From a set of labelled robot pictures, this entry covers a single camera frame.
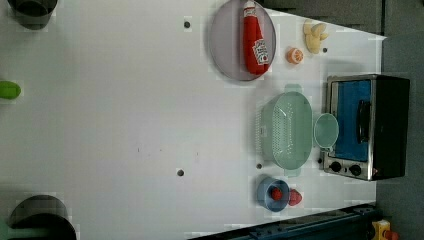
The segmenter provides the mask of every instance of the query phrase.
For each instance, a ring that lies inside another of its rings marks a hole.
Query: green object
[[[330,113],[319,116],[314,126],[314,139],[321,151],[332,152],[338,136],[339,124],[337,119]]]
[[[49,235],[49,230],[44,228],[10,228],[6,222],[0,221],[0,239],[13,238],[42,238]]]
[[[21,94],[21,87],[14,82],[0,81],[0,98],[15,99]]]
[[[299,85],[287,85],[262,110],[263,154],[284,168],[286,176],[299,175],[312,149],[312,109],[301,91]]]

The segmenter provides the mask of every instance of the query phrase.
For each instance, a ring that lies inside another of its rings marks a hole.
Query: red ketchup bottle
[[[254,75],[264,74],[269,68],[268,51],[252,0],[244,4],[243,47],[247,70]]]

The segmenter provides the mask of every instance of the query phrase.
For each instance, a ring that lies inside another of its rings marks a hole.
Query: gray plate
[[[246,0],[230,0],[218,10],[209,32],[210,50],[218,69],[227,77],[250,81],[260,75],[247,71],[243,54],[243,7]],[[268,50],[270,64],[275,55],[275,29],[271,18],[256,3],[256,15]]]

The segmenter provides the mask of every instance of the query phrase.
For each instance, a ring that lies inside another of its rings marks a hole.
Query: bottle label
[[[255,45],[252,48],[258,65],[269,63],[268,51],[266,50],[265,41],[263,39],[256,40]]]
[[[256,11],[255,8],[245,8],[244,9],[244,17],[256,17]]]

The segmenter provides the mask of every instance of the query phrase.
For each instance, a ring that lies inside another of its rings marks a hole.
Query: toaster oven
[[[330,76],[326,111],[339,137],[324,171],[362,180],[405,175],[409,80],[383,75]]]

